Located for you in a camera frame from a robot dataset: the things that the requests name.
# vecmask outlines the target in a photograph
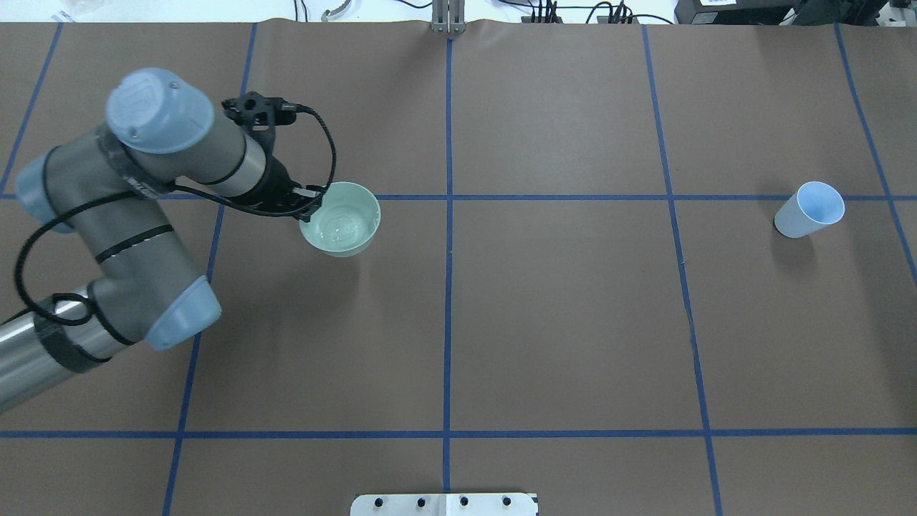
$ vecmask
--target light green bowl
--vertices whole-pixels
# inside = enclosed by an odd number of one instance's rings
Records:
[[[299,222],[306,241],[336,258],[359,254],[370,246],[382,212],[371,191],[356,183],[332,183],[308,223]]]

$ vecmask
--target metal bracket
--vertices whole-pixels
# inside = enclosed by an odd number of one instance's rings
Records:
[[[442,34],[465,32],[465,0],[433,0],[430,28]]]
[[[350,5],[350,0],[344,0],[344,3],[341,4],[340,7],[336,8],[335,10],[333,11],[326,10],[324,13],[322,13],[322,21],[327,22],[330,17],[335,17],[341,14],[341,11],[346,9],[347,6],[349,5]]]
[[[362,495],[350,516],[538,516],[532,493]]]

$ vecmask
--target water in bowl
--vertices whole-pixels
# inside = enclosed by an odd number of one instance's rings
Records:
[[[312,216],[318,228],[322,247],[335,251],[346,251],[363,243],[372,231],[372,220],[364,210],[351,205],[321,208]]]

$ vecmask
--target light blue cup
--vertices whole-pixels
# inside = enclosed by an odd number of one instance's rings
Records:
[[[810,181],[790,197],[774,217],[783,236],[798,239],[826,228],[844,216],[844,198],[830,185]]]

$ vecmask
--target black cable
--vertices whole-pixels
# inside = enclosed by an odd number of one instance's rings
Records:
[[[7,324],[7,323],[8,323],[9,321],[11,321],[11,320],[19,319],[20,317],[26,315],[26,314],[29,313],[30,311],[32,311],[32,310],[30,310],[30,309],[28,309],[28,308],[23,308],[23,309],[21,309],[20,311],[18,311],[18,312],[16,313],[16,315],[14,315],[13,317],[11,317],[11,318],[9,318],[9,319],[3,321],[3,322],[0,322],[0,326],[3,326],[4,324]]]
[[[58,224],[62,224],[67,219],[75,217],[87,209],[96,208],[102,206],[103,204],[108,204],[131,197],[137,198],[137,194],[135,194],[133,191],[119,192],[117,194],[100,197],[94,201],[89,201],[87,203],[81,204],[76,208],[68,210],[64,214],[51,219],[26,239],[26,242],[22,244],[22,249],[19,250],[19,256],[16,258],[16,267],[13,269],[13,283],[16,284],[16,292],[19,294],[19,298],[26,305],[29,311],[33,311],[40,315],[43,319],[56,322],[62,326],[79,326],[81,324],[85,324],[93,318],[93,315],[96,312],[95,303],[93,303],[93,301],[88,297],[83,297],[79,294],[67,293],[58,295],[58,298],[61,300],[76,301],[86,306],[86,313],[79,319],[67,319],[64,317],[59,317],[39,306],[39,304],[35,302],[34,299],[32,299],[26,290],[26,282],[23,279],[23,273],[25,272],[26,268],[26,259],[28,258],[28,254],[32,251],[32,247],[35,246],[35,242],[37,242],[42,235],[50,231]]]
[[[595,6],[592,6],[592,11],[590,11],[589,15],[586,17],[586,23],[589,23],[589,20],[592,19],[592,15],[595,14],[595,10],[601,7],[602,5],[608,6],[608,18],[612,17],[613,15],[612,10],[614,9],[614,6],[612,6],[612,3],[611,2],[599,2]]]
[[[669,25],[676,25],[675,23],[665,19],[664,17],[658,17],[656,15],[631,15],[629,17],[625,17],[624,19],[633,20],[634,18],[637,18],[637,17],[661,19],[662,21],[668,23]]]
[[[334,138],[331,137],[331,131],[328,129],[328,125],[325,123],[325,120],[321,116],[319,116],[318,113],[315,112],[314,109],[312,109],[309,106],[303,106],[302,104],[296,104],[296,112],[305,113],[306,115],[310,115],[313,118],[315,118],[315,120],[318,121],[318,125],[322,127],[322,131],[325,132],[326,138],[328,138],[328,147],[331,149],[331,172],[328,173],[328,181],[325,184],[325,186],[322,187],[322,191],[320,192],[319,196],[315,196],[315,197],[306,199],[305,202],[303,202],[301,206],[291,209],[289,211],[272,212],[272,211],[261,211],[255,208],[249,208],[247,206],[235,203],[225,197],[208,194],[207,192],[198,190],[196,188],[191,188],[190,186],[176,185],[172,190],[178,191],[178,192],[185,192],[187,194],[193,194],[195,196],[202,197],[209,201],[214,201],[227,208],[233,208],[243,213],[248,213],[250,215],[258,215],[260,217],[295,217],[299,215],[300,213],[306,211],[309,207],[315,204],[315,201],[321,195],[325,194],[325,192],[328,190],[328,188],[331,187],[331,184],[335,180],[335,170],[337,169],[337,147],[335,146],[335,140]]]
[[[395,0],[395,2],[400,2],[402,4],[405,4],[406,6],[413,7],[414,9],[426,9],[433,4],[433,2],[430,2],[429,4],[424,4],[422,6],[415,6],[414,4],[408,2],[407,0]]]
[[[327,183],[325,184],[325,186],[320,187],[320,191],[318,192],[318,195],[316,195],[315,197],[307,198],[301,206],[295,209],[292,209],[290,211],[274,213],[274,212],[261,211],[258,209],[249,208],[247,206],[243,206],[238,203],[234,203],[230,201],[229,199],[223,198],[221,196],[214,196],[212,194],[202,192],[201,190],[197,190],[189,186],[173,185],[172,191],[179,191],[179,192],[186,192],[188,194],[194,194],[196,196],[200,196],[207,200],[214,201],[226,207],[237,209],[239,211],[249,213],[251,215],[258,215],[262,217],[295,217],[301,214],[303,211],[310,208],[319,198],[321,198],[325,194],[325,192],[328,191],[328,188],[331,187],[331,184],[334,182],[335,171],[337,169],[337,147],[335,146],[334,138],[332,138],[331,131],[328,129],[328,125],[325,123],[325,120],[322,119],[322,117],[314,109],[312,109],[309,106],[303,106],[302,104],[296,104],[296,112],[305,113],[306,115],[309,115],[315,118],[315,120],[318,122],[318,125],[321,126],[322,131],[325,133],[325,136],[328,138],[328,147],[331,150],[331,171],[328,173]],[[52,322],[56,322],[62,326],[79,326],[81,324],[85,324],[86,322],[89,322],[89,320],[93,318],[93,316],[98,312],[98,307],[95,305],[95,303],[90,298],[81,296],[79,294],[59,293],[55,295],[57,299],[61,301],[75,301],[77,303],[82,303],[86,308],[86,313],[79,319],[67,319],[64,317],[60,317],[42,308],[28,294],[26,290],[26,282],[24,279],[26,260],[28,259],[28,255],[32,251],[32,248],[35,246],[35,243],[38,242],[38,240],[45,233],[50,231],[52,228],[54,228],[58,224],[64,223],[66,220],[71,219],[83,213],[87,209],[97,208],[104,204],[108,204],[108,203],[112,203],[112,202],[116,202],[116,201],[128,199],[128,198],[138,198],[138,196],[133,191],[119,192],[117,194],[100,197],[96,200],[89,201],[87,203],[83,203],[80,206],[70,209],[67,212],[59,215],[58,217],[55,217],[54,219],[50,220],[49,222],[47,222],[46,224],[38,228],[34,233],[31,234],[31,236],[29,236],[26,239],[26,242],[22,244],[22,249],[19,250],[19,255],[16,258],[16,266],[13,270],[13,283],[16,285],[16,292],[17,294],[19,294],[19,298],[22,300],[23,304],[26,305],[26,308],[20,311],[19,313],[17,313],[12,318],[6,320],[6,322],[4,322],[3,324],[6,324],[10,320],[21,317],[25,315],[26,313],[29,313],[30,311],[35,312],[37,315],[39,315],[43,319],[50,320]]]

